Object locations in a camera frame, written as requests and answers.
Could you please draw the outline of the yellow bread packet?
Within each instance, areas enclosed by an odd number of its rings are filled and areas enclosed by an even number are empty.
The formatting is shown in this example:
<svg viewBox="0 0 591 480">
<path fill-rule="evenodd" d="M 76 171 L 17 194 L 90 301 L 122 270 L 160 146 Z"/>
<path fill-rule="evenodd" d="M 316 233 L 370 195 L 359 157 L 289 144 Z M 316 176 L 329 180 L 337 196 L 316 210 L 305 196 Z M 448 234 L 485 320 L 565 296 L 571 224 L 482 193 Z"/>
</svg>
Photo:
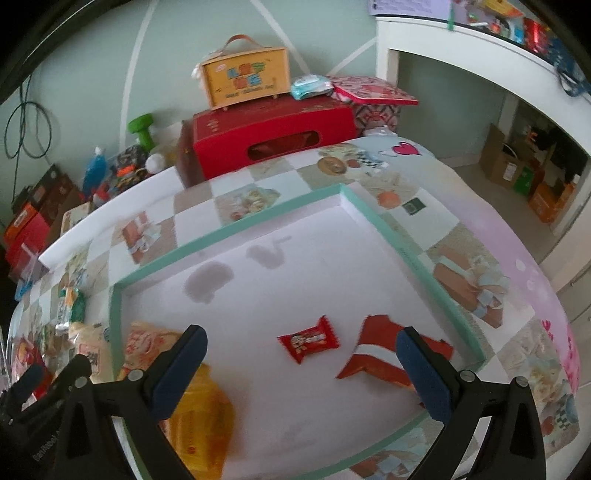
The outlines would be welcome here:
<svg viewBox="0 0 591 480">
<path fill-rule="evenodd" d="M 235 410 L 211 379 L 211 366 L 199 366 L 173 414 L 160 427 L 194 479 L 221 479 Z"/>
</svg>

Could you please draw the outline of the red white snack packet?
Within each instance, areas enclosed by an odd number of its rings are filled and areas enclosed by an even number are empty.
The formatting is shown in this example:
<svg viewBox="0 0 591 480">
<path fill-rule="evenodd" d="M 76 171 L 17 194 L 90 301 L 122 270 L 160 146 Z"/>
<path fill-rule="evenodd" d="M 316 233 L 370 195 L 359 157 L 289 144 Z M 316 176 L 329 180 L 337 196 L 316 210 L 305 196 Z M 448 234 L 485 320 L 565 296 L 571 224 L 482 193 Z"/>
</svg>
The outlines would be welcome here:
<svg viewBox="0 0 591 480">
<path fill-rule="evenodd" d="M 337 379 L 366 373 L 397 387 L 414 390 L 397 354 L 397 336 L 404 326 L 394 323 L 386 314 L 369 315 L 363 321 L 352 355 Z"/>
</svg>

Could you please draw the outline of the small red candy packet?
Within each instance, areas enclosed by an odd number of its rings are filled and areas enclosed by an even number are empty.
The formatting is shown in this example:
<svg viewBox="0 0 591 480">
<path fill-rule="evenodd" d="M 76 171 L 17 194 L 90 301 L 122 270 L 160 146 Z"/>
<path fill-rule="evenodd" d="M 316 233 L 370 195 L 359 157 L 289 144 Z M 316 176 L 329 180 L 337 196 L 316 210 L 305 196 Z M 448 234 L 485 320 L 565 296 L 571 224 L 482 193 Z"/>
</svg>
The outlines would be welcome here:
<svg viewBox="0 0 591 480">
<path fill-rule="evenodd" d="M 277 341 L 298 365 L 311 355 L 341 347 L 339 338 L 325 315 L 318 318 L 314 326 L 295 333 L 280 335 Z"/>
</svg>

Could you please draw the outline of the orange cake packet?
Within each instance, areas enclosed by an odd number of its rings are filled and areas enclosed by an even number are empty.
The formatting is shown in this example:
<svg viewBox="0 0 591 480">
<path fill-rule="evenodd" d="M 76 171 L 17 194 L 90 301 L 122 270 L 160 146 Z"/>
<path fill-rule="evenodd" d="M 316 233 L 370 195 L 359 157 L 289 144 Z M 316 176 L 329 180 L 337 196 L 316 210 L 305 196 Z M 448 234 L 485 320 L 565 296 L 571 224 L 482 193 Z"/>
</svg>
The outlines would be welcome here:
<svg viewBox="0 0 591 480">
<path fill-rule="evenodd" d="M 132 370 L 146 371 L 156 357 L 169 349 L 180 338 L 181 333 L 156 327 L 143 321 L 131 323 L 124 345 L 124 361 L 117 376 L 123 380 Z"/>
</svg>

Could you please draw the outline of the shiny red snack bag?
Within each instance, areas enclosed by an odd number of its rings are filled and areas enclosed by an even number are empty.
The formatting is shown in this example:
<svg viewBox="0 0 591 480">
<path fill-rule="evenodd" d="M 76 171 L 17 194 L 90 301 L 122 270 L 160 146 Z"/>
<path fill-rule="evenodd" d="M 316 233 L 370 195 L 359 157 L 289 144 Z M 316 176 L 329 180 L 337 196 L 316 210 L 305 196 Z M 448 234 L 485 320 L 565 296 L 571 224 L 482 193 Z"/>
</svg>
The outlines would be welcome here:
<svg viewBox="0 0 591 480">
<path fill-rule="evenodd" d="M 33 389 L 32 395 L 36 400 L 44 396 L 53 380 L 53 375 L 45 365 L 40 350 L 28 339 L 21 336 L 14 347 L 12 365 L 12 379 L 20 380 L 31 366 L 41 368 L 41 379 Z"/>
</svg>

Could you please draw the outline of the round bun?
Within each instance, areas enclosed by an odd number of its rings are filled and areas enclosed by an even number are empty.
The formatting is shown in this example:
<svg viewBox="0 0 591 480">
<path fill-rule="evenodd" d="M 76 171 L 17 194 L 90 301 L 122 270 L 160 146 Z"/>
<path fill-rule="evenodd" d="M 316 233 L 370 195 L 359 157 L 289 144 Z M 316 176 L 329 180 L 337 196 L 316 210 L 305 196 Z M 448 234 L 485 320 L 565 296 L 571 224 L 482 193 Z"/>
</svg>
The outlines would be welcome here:
<svg viewBox="0 0 591 480">
<path fill-rule="evenodd" d="M 93 383 L 114 380 L 109 334 L 109 327 L 102 323 L 74 322 L 69 326 L 68 339 L 74 346 L 74 352 L 89 360 Z"/>
</svg>

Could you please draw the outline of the clear acrylic box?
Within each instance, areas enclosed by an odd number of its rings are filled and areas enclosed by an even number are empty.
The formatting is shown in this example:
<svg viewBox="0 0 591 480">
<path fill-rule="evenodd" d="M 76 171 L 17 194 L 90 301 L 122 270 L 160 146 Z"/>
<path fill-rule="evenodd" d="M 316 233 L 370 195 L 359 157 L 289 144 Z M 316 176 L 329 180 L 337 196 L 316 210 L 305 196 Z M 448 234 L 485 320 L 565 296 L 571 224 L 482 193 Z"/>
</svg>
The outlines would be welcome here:
<svg viewBox="0 0 591 480">
<path fill-rule="evenodd" d="M 33 285 L 42 278 L 48 268 L 40 261 L 40 253 L 33 251 L 26 244 L 20 246 L 17 263 L 13 272 L 17 275 L 15 300 L 21 301 Z"/>
</svg>

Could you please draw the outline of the orange flat box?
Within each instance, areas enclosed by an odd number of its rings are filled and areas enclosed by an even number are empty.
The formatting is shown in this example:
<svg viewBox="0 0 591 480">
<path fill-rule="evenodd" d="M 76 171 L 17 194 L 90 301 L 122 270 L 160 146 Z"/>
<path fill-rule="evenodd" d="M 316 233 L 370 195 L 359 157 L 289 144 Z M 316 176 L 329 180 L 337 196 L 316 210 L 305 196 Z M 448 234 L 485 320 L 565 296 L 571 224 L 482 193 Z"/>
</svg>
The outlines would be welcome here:
<svg viewBox="0 0 591 480">
<path fill-rule="evenodd" d="M 34 186 L 25 187 L 17 196 L 16 204 L 12 207 L 13 217 L 3 234 L 7 245 L 10 245 L 26 224 L 40 212 L 43 203 L 61 176 L 60 168 L 56 164 L 51 164 Z"/>
</svg>

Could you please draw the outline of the blue water bottle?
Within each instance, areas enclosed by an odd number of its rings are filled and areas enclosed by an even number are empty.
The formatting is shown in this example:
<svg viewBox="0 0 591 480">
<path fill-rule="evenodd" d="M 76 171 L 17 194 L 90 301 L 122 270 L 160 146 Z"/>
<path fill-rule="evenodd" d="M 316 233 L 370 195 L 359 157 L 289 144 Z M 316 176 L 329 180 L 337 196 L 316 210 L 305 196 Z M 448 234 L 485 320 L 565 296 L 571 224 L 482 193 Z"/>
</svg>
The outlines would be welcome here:
<svg viewBox="0 0 591 480">
<path fill-rule="evenodd" d="M 94 149 L 94 156 L 88 163 L 83 184 L 82 193 L 85 197 L 91 197 L 98 187 L 103 182 L 107 171 L 107 162 L 104 155 L 104 150 L 96 146 Z"/>
</svg>

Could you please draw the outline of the large red gift box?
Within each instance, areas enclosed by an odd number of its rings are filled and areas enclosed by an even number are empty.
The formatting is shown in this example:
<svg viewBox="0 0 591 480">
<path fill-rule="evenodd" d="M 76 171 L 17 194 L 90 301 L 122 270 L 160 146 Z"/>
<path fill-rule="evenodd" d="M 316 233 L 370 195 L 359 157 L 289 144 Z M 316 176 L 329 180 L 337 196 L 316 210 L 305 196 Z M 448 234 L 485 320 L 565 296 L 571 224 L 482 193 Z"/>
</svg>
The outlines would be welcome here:
<svg viewBox="0 0 591 480">
<path fill-rule="evenodd" d="M 207 110 L 181 123 L 176 172 L 186 188 L 257 163 L 356 138 L 352 109 L 288 95 Z"/>
</svg>

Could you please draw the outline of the green dumbbell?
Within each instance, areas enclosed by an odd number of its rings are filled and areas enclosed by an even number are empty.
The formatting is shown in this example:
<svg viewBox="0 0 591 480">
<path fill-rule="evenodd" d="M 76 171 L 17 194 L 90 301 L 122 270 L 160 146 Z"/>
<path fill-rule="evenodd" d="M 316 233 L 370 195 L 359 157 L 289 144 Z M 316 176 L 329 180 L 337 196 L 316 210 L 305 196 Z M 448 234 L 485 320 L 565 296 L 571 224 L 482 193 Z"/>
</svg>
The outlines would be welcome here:
<svg viewBox="0 0 591 480">
<path fill-rule="evenodd" d="M 128 131 L 137 137 L 139 145 L 146 153 L 150 152 L 155 143 L 150 134 L 150 126 L 153 124 L 153 117 L 151 114 L 143 114 L 132 120 L 127 124 Z"/>
</svg>

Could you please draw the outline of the red patterned flat box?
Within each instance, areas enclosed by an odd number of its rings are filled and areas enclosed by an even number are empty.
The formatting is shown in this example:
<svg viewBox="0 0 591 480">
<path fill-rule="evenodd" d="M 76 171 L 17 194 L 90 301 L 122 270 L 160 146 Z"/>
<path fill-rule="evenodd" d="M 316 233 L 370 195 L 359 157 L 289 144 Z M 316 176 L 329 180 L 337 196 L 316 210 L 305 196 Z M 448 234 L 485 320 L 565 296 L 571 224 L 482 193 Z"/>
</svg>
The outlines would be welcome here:
<svg viewBox="0 0 591 480">
<path fill-rule="evenodd" d="M 360 135 L 376 128 L 396 133 L 402 108 L 419 105 L 413 95 L 374 76 L 330 76 L 329 80 L 332 98 L 349 105 Z"/>
</svg>

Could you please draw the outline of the white shelf unit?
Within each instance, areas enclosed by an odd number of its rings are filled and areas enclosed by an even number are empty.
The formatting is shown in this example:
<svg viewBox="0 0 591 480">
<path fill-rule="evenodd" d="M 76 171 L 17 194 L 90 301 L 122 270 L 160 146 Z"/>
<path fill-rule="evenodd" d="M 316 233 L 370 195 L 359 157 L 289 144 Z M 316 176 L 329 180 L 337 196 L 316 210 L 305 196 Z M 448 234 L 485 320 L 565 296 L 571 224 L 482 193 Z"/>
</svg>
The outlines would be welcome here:
<svg viewBox="0 0 591 480">
<path fill-rule="evenodd" d="M 479 142 L 487 122 L 507 131 L 524 102 L 590 150 L 590 98 L 570 99 L 550 65 L 510 42 L 468 27 L 438 21 L 380 16 L 377 75 L 419 96 L 424 112 L 437 115 L 439 152 L 463 152 Z"/>
</svg>

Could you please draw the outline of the purple perforated basket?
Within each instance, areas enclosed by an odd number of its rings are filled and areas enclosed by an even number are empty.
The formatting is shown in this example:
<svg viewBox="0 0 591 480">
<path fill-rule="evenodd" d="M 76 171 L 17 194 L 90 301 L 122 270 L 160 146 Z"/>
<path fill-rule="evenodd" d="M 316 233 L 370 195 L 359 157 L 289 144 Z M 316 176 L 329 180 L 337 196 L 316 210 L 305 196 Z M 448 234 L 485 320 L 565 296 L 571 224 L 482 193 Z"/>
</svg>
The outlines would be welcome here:
<svg viewBox="0 0 591 480">
<path fill-rule="evenodd" d="M 370 15 L 409 16 L 447 20 L 452 8 L 451 0 L 368 0 Z"/>
</svg>

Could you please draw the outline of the wall mounted television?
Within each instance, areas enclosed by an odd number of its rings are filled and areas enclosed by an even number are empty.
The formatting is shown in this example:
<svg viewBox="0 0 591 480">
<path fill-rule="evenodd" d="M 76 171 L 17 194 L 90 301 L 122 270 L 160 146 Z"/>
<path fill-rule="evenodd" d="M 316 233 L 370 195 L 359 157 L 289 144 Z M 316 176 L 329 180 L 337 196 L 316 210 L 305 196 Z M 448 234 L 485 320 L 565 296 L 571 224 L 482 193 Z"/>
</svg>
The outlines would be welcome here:
<svg viewBox="0 0 591 480">
<path fill-rule="evenodd" d="M 1 0 L 1 100 L 60 45 L 126 0 Z"/>
</svg>

